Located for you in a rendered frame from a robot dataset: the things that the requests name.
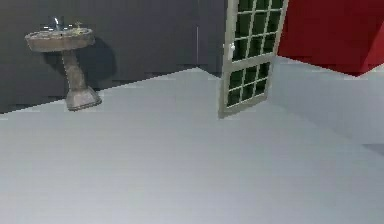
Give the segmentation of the white glass-paned door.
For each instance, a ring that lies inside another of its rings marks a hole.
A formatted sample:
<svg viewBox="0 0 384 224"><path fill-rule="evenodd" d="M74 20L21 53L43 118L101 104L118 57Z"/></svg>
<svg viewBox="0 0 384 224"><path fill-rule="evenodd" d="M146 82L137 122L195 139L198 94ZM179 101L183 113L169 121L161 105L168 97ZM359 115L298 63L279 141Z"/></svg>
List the white glass-paned door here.
<svg viewBox="0 0 384 224"><path fill-rule="evenodd" d="M267 99L289 0L228 0L218 117ZM229 44L235 44L228 60Z"/></svg>

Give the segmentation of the silver sink faucet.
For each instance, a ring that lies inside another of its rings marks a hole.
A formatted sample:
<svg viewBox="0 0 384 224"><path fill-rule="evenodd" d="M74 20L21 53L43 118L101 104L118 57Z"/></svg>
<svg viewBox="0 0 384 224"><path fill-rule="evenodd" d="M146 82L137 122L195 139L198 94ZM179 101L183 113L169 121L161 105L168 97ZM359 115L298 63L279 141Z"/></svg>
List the silver sink faucet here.
<svg viewBox="0 0 384 224"><path fill-rule="evenodd" d="M49 24L43 25L41 27L41 29L44 31L65 31L72 28L72 24L66 24L63 17L57 16L54 16Z"/></svg>

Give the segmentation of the brown pedestal sink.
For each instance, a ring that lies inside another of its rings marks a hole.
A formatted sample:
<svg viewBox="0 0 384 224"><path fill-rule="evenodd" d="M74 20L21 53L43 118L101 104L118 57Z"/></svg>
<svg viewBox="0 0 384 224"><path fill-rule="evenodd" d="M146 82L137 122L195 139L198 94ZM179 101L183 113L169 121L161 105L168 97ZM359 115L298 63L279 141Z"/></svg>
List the brown pedestal sink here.
<svg viewBox="0 0 384 224"><path fill-rule="evenodd" d="M99 105L100 96L86 84L85 75L79 66L76 50L95 43L92 29L72 28L29 33L25 36L31 51L39 53L59 52L68 80L69 90L65 98L69 111L78 111Z"/></svg>

